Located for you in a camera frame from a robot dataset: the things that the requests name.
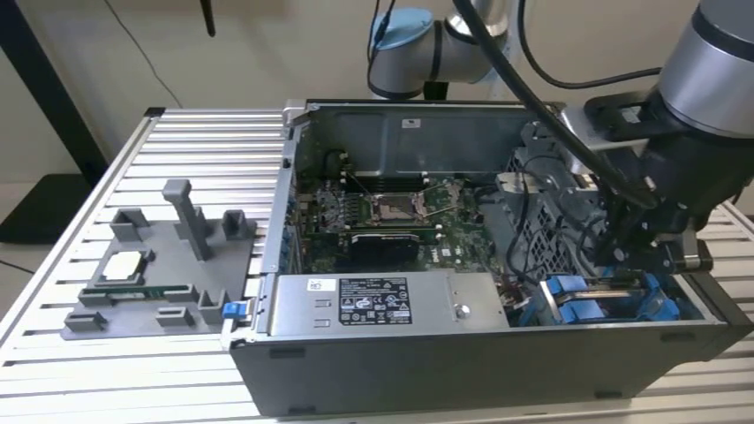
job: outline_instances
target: aluminum extrusion table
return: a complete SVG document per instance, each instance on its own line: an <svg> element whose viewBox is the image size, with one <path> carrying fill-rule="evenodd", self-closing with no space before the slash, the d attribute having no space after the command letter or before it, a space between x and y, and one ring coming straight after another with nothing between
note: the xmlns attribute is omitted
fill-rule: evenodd
<svg viewBox="0 0 754 424"><path fill-rule="evenodd" d="M190 178L190 198L206 218L218 218L232 207L258 221L246 280L246 292L256 292L281 127L278 110L168 110L161 117L144 118L0 323L0 422L276 422L258 416L218 335L64 341L57 331L113 237L106 223L116 209L140 207L149 220L176 219L160 194L166 178ZM712 275L754 318L754 225L725 203L701 236L716 261ZM736 343L715 360L676 367L629 401L326 422L544 420L754 421L754 338Z"/></svg>

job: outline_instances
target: black cable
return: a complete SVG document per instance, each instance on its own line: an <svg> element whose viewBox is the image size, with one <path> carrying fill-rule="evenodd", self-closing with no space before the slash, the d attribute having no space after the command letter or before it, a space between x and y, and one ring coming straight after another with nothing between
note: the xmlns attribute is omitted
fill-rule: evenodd
<svg viewBox="0 0 754 424"><path fill-rule="evenodd" d="M583 256L584 255L584 243L587 241L587 233L588 232L591 232L592 237L596 237L596 233L591 230L591 227L593 227L595 224L601 220L604 220L604 216L596 216L596 217L591 218L591 220L587 222L585 229L580 232L580 236L577 237L576 260L577 260L577 264L580 265L580 267L588 273L591 273L591 267L587 265L585 259L584 259L584 256Z"/></svg>
<svg viewBox="0 0 754 424"><path fill-rule="evenodd" d="M524 170L527 168L527 165L533 162L536 159L552 159L553 161L557 161L560 163L563 163L563 158L560 156L553 156L553 155L533 155L531 156L525 162L523 162L523 165L520 165L520 169Z"/></svg>
<svg viewBox="0 0 754 424"><path fill-rule="evenodd" d="M563 143L571 154L589 168L605 184L625 198L627 201L636 204L641 208L653 208L657 200L652 193L641 185L643 189L632 186L623 177L607 166L595 153L584 146L576 135L567 129L557 118L549 113L547 106L537 99L536 95L517 75L516 70L507 61L497 43L492 39L484 22L476 13L476 9L468 0L452 0L456 10L467 23L468 31L473 35L487 60L497 71L499 77L505 81L509 91L523 102L524 106L533 111L537 119L541 121L555 138Z"/></svg>
<svg viewBox="0 0 754 424"><path fill-rule="evenodd" d="M649 68L641 71L633 71L628 73L623 73L613 77L607 77L603 79L595 79L593 81L585 82L565 82L560 81L559 79L552 78L531 54L531 49L528 48L528 40L527 40L527 30L524 27L524 9L527 7L527 0L517 0L517 15L516 15L516 24L517 24L517 39L520 41L520 50L523 51L523 56L527 58L528 64L531 65L531 69L533 72L537 73L539 77L551 85L557 88L564 88L565 90L580 90L583 88L593 88L608 86L609 84L615 84L617 82L635 80L636 78L651 77L659 75L659 71L661 68Z"/></svg>
<svg viewBox="0 0 754 424"><path fill-rule="evenodd" d="M536 231L533 231L531 233L531 237L528 238L528 247L527 247L527 256L525 259L523 260L523 270L524 272L528 269L528 257L533 256L533 240L537 237L539 234L544 233L544 231L553 231L549 227L539 227Z"/></svg>
<svg viewBox="0 0 754 424"><path fill-rule="evenodd" d="M372 13L372 20L368 24L368 41L366 41L366 63L372 61L372 37L374 36L374 21L378 14L378 0L374 1L374 12Z"/></svg>
<svg viewBox="0 0 754 424"><path fill-rule="evenodd" d="M5 265L6 267L17 269L18 271L24 271L28 274L34 274L34 272L29 268L24 268L20 265L16 265L14 263L2 261L1 259L0 259L0 264Z"/></svg>
<svg viewBox="0 0 754 424"><path fill-rule="evenodd" d="M374 64L374 59L377 58L377 52L378 52L377 45L385 38L386 26L389 25L389 17L392 16L392 9L395 8L395 5L396 5L396 0L389 0L389 6L386 7L385 10L385 16L382 16L381 20L378 21L378 26L376 27L373 42L369 36L369 42L372 42L372 49L370 49L370 55L368 57L368 64L366 64L366 80L368 80L368 75L372 72L372 64ZM374 30L374 21L377 20L377 9L378 9L378 0L376 1L374 16L372 17L372 24L368 29L369 33L372 33L372 31Z"/></svg>
<svg viewBox="0 0 754 424"><path fill-rule="evenodd" d="M520 182L523 185L523 198L520 200L520 212L517 213L517 225L516 230L513 232L513 238L509 240L509 244L507 245L505 250L505 263L509 270L513 272L516 278L531 285L536 285L536 281L531 276L528 276L525 270L520 270L516 268L513 264L513 251L516 250L517 241L520 240L520 236L523 234L523 230L528 220L528 185L527 180L524 178L523 173L520 175Z"/></svg>
<svg viewBox="0 0 754 424"><path fill-rule="evenodd" d="M113 8L113 5L109 3L109 0L102 0L105 2L106 5L106 9L109 9L110 13L113 14L113 16L116 17L116 21L117 24L120 25L120 27L122 28L122 30L125 31L125 33L128 34L128 37L130 37L130 41L133 42L133 44L136 45L136 48L138 49L138 51L141 52L141 56L144 57L144 60L146 62L146 64L149 65L149 69L152 70L152 74L154 75L156 80L158 81L158 83L161 84L162 88L165 89L165 91L169 93L170 97L173 98L173 100L176 101L177 107L182 108L184 105L180 103L180 101L177 100L176 94L173 93L173 90L169 89L169 87L166 86L165 82L162 81L162 79L160 78L158 74L156 73L156 69L154 69L154 65L152 64L152 61L149 60L149 56L145 54L144 49L141 49L141 44L138 44L138 42L136 41L136 38L133 36L133 34L130 34L130 31L128 30L128 27L125 26L125 24L122 23L122 20L120 20L120 16L117 15L116 9Z"/></svg>

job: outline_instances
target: screw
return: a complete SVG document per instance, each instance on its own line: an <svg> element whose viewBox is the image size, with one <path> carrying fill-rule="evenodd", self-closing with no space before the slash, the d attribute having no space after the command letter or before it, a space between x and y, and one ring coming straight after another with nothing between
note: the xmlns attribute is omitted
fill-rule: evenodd
<svg viewBox="0 0 754 424"><path fill-rule="evenodd" d="M455 309L456 309L456 318L459 320L468 318L468 316L471 315L471 309L465 305L455 305Z"/></svg>

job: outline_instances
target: black stand leg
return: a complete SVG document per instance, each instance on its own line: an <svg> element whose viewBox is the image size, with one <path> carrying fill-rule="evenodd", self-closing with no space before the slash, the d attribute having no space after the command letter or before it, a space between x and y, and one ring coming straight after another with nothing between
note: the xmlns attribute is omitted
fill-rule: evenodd
<svg viewBox="0 0 754 424"><path fill-rule="evenodd" d="M0 242L46 244L57 240L70 222L105 173L106 161L11 0L0 1L0 45L81 171L81 175L45 175L0 224ZM5 145L22 142L3 140Z"/></svg>
<svg viewBox="0 0 754 424"><path fill-rule="evenodd" d="M447 100L447 86L445 82L429 81L424 83L424 100Z"/></svg>

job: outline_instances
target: blue drive bracket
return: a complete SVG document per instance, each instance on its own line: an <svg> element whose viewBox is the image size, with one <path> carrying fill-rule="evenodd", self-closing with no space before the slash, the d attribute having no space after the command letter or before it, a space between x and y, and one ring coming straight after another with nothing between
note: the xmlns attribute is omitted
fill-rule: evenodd
<svg viewBox="0 0 754 424"><path fill-rule="evenodd" d="M637 308L636 321L676 321L680 319L680 311L676 303L668 299L659 287L659 280L651 274L644 275L644 285L648 295Z"/></svg>
<svg viewBox="0 0 754 424"><path fill-rule="evenodd" d="M553 297L564 292L588 290L583 276L552 276L547 280L547 288ZM581 321L593 321L604 318L604 313L595 300L571 300L557 307L557 311L561 318L559 323L564 324L575 324Z"/></svg>

